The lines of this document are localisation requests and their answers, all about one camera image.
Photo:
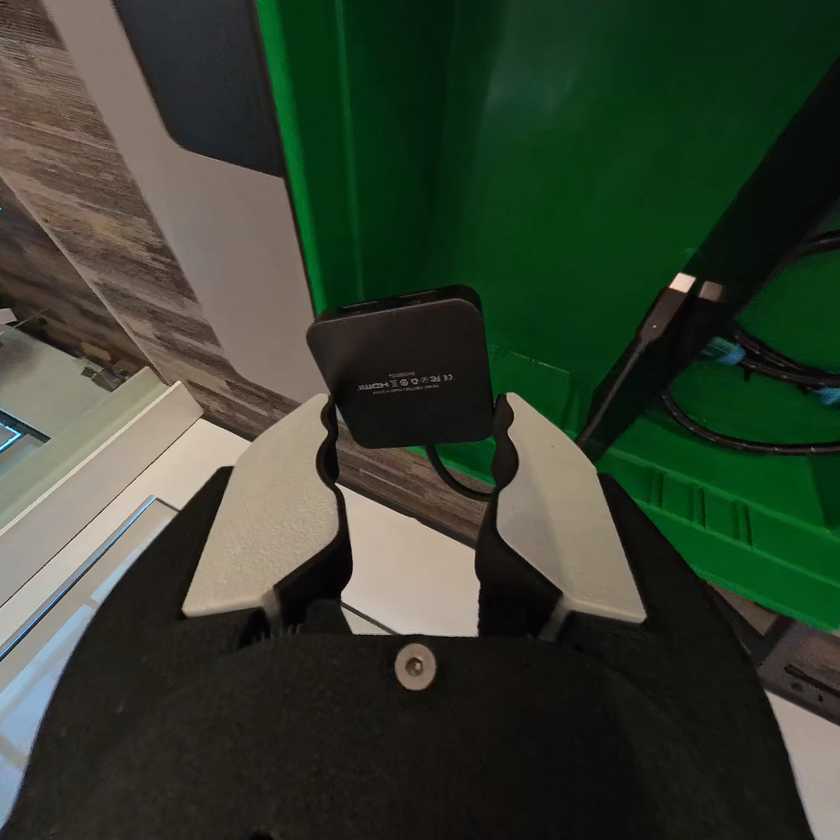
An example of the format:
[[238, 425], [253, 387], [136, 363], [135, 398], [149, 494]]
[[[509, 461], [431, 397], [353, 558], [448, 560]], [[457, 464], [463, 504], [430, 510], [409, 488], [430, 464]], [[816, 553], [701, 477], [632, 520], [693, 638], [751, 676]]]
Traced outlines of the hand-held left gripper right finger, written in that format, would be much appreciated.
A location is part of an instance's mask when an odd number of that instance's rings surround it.
[[493, 418], [496, 483], [479, 528], [479, 624], [562, 624], [582, 613], [646, 619], [598, 473], [574, 441], [515, 393]]

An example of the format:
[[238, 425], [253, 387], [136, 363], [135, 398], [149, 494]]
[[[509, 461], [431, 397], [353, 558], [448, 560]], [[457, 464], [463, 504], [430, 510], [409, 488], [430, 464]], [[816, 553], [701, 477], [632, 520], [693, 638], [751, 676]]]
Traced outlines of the black adapter box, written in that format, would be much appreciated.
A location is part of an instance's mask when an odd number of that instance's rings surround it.
[[[677, 334], [696, 280], [684, 274], [661, 291], [611, 373], [578, 437], [597, 463], [627, 426], [668, 388]], [[446, 469], [439, 449], [491, 436], [495, 395], [536, 397], [562, 419], [570, 376], [551, 365], [491, 346], [479, 295], [449, 286], [358, 303], [322, 313], [307, 343], [353, 440], [370, 449], [421, 447], [441, 480], [485, 501]]]

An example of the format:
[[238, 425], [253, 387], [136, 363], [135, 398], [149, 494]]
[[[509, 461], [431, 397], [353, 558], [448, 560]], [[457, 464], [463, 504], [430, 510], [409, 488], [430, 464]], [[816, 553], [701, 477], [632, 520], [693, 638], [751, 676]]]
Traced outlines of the green plastic bin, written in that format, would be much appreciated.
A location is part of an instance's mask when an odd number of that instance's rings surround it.
[[[316, 312], [478, 292], [495, 393], [564, 432], [838, 57], [838, 2], [253, 2]], [[838, 440], [698, 360], [691, 418]], [[838, 630], [838, 457], [656, 405], [597, 463], [708, 581]]]

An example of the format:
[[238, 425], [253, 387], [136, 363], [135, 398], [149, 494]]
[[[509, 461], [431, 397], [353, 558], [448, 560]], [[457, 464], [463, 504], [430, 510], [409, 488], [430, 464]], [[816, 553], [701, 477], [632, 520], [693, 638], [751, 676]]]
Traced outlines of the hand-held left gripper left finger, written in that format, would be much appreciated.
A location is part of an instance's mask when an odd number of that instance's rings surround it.
[[333, 401], [317, 394], [258, 436], [237, 459], [182, 612], [205, 617], [260, 607], [303, 620], [339, 601], [352, 549], [339, 474]]

